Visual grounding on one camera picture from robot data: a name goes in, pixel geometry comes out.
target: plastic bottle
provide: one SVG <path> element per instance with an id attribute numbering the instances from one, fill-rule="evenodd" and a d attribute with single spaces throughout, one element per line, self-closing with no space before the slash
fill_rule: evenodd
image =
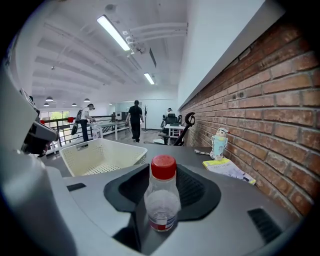
<path id="1" fill-rule="evenodd" d="M 171 229 L 181 209 L 176 186 L 176 160 L 170 155 L 158 155 L 151 162 L 152 175 L 144 193 L 144 204 L 151 227 L 164 232 Z"/>

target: bottle label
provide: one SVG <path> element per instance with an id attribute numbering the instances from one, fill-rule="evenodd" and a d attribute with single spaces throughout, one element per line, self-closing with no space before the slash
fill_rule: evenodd
<path id="1" fill-rule="evenodd" d="M 151 227 L 158 231 L 166 231 L 174 225 L 177 216 L 165 219 L 154 218 L 150 215 L 148 217 Z"/>

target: man in black shirt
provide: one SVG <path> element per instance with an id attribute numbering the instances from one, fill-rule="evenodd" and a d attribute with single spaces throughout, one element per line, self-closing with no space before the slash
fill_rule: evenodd
<path id="1" fill-rule="evenodd" d="M 132 139 L 133 142 L 140 141 L 140 118 L 142 123 L 144 122 L 144 117 L 142 115 L 142 109 L 139 107 L 139 101 L 134 101 L 134 106 L 130 107 L 129 114 L 126 117 L 125 123 L 128 124 L 130 118 Z"/>

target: person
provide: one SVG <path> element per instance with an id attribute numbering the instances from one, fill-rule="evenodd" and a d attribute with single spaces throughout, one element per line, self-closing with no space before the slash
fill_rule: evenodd
<path id="1" fill-rule="evenodd" d="M 87 132 L 88 119 L 90 120 L 90 122 L 94 121 L 94 119 L 89 115 L 90 110 L 95 110 L 94 105 L 91 103 L 82 110 L 81 117 L 80 117 L 80 124 L 81 124 L 82 136 L 83 136 L 84 142 L 87 142 L 89 140 L 88 132 Z"/>
<path id="2" fill-rule="evenodd" d="M 172 112 L 172 108 L 169 107 L 168 110 L 167 110 L 167 112 L 165 113 L 165 116 L 167 117 L 168 114 L 173 114 L 173 113 L 171 113 L 171 112 Z"/>
<path id="3" fill-rule="evenodd" d="M 139 101 L 134 101 L 134 106 L 130 107 L 129 114 L 126 117 L 125 123 L 128 124 L 130 118 L 132 139 L 133 142 L 140 141 L 140 119 L 142 123 L 144 122 L 144 117 L 142 115 L 142 109 L 139 107 Z"/>

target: white laundry basket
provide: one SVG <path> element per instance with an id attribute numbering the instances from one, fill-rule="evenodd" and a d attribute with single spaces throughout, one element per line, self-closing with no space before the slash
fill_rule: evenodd
<path id="1" fill-rule="evenodd" d="M 97 138 L 66 147 L 60 153 L 71 175 L 82 176 L 144 164 L 147 151 L 144 147 Z"/>

